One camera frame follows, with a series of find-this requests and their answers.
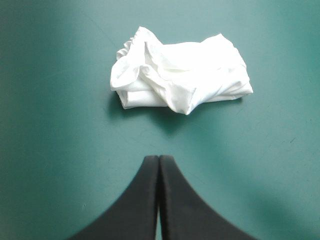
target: white cloth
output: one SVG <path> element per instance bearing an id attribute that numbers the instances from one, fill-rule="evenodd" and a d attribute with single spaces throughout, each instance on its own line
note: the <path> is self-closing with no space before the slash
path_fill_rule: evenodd
<path id="1" fill-rule="evenodd" d="M 222 34 L 202 42 L 162 44 L 139 27 L 116 59 L 110 87 L 124 109 L 169 106 L 188 115 L 201 103 L 253 93 L 245 62 Z"/>

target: black curved edge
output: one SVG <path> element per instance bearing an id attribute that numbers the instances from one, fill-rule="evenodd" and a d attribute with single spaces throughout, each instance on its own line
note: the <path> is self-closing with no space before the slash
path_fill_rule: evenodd
<path id="1" fill-rule="evenodd" d="M 254 240 L 198 196 L 172 156 L 160 156 L 159 165 L 163 240 Z"/>
<path id="2" fill-rule="evenodd" d="M 98 219 L 69 240 L 154 240 L 159 158 L 146 156 L 130 185 Z"/>

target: tabletop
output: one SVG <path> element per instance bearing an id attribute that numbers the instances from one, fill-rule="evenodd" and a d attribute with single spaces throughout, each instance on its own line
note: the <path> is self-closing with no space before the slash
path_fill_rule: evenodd
<path id="1" fill-rule="evenodd" d="M 161 154 L 257 239 L 320 239 L 319 13 L 316 0 L 1 1 L 0 239 L 73 235 Z M 110 72 L 139 26 L 165 44 L 222 33 L 254 93 L 188 116 L 123 110 Z"/>

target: crumpled white fabric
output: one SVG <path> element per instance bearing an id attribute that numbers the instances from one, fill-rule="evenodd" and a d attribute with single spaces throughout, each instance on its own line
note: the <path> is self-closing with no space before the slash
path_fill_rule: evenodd
<path id="1" fill-rule="evenodd" d="M 222 34 L 202 42 L 162 44 L 140 26 L 116 59 L 110 87 L 124 109 L 169 106 L 188 115 L 201 103 L 253 93 L 244 60 Z"/>

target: fabric fold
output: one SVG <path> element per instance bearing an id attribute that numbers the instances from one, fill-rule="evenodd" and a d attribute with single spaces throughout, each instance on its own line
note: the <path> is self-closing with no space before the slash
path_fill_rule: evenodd
<path id="1" fill-rule="evenodd" d="M 188 115 L 199 104 L 253 93 L 244 60 L 222 34 L 202 42 L 162 44 L 139 27 L 116 59 L 110 88 L 124 109 L 168 106 Z"/>

